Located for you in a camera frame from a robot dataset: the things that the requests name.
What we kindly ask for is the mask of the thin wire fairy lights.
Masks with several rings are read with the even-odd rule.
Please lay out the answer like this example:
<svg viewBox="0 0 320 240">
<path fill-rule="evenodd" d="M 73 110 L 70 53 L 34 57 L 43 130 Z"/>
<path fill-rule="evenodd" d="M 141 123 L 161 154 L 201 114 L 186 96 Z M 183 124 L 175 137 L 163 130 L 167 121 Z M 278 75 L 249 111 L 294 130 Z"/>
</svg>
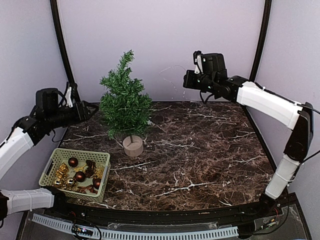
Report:
<svg viewBox="0 0 320 240">
<path fill-rule="evenodd" d="M 159 72 L 160 79 L 165 83 L 168 99 L 173 101 L 186 100 L 186 91 L 183 88 L 186 69 L 182 65 L 171 65 Z"/>
</svg>

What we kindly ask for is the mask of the small green christmas tree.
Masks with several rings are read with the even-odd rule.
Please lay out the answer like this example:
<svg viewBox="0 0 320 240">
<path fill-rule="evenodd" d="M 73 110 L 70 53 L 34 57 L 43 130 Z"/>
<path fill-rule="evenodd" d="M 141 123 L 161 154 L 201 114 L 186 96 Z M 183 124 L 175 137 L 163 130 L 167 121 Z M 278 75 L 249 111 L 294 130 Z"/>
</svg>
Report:
<svg viewBox="0 0 320 240">
<path fill-rule="evenodd" d="M 139 78 L 131 78 L 134 51 L 124 52 L 115 69 L 100 79 L 106 88 L 99 109 L 104 117 L 110 139 L 124 137 L 122 146 L 129 157 L 137 157 L 144 150 L 141 135 L 146 132 L 152 111 L 152 99 L 143 93 Z"/>
</svg>

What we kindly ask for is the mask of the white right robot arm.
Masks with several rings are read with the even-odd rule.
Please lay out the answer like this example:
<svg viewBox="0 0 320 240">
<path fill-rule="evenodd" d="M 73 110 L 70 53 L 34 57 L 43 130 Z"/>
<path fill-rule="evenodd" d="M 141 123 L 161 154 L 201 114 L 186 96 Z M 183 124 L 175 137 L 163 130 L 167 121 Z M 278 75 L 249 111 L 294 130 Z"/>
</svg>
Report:
<svg viewBox="0 0 320 240">
<path fill-rule="evenodd" d="M 255 109 L 277 120 L 291 130 L 283 157 L 255 205 L 255 213 L 266 217 L 275 208 L 276 200 L 293 180 L 308 154 L 313 139 L 313 106 L 285 98 L 256 82 L 235 75 L 228 77 L 224 56 L 221 53 L 193 53 L 194 70 L 187 70 L 183 87 L 209 92 L 215 99 L 223 98 L 244 107 Z"/>
</svg>

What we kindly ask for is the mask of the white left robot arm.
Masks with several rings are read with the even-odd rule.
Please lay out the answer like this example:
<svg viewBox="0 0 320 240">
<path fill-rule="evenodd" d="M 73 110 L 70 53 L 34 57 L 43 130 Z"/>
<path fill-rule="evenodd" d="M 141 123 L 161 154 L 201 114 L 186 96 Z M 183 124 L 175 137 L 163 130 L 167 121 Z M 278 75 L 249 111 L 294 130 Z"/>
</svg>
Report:
<svg viewBox="0 0 320 240">
<path fill-rule="evenodd" d="M 0 176 L 4 177 L 13 164 L 45 136 L 57 128 L 77 125 L 89 120 L 98 110 L 96 104 L 75 97 L 77 88 L 69 86 L 62 93 L 57 88 L 36 92 L 31 113 L 17 120 L 0 145 Z M 60 218 L 71 213 L 65 194 L 53 186 L 31 190 L 0 191 L 0 219 L 27 210 L 51 208 Z"/>
</svg>

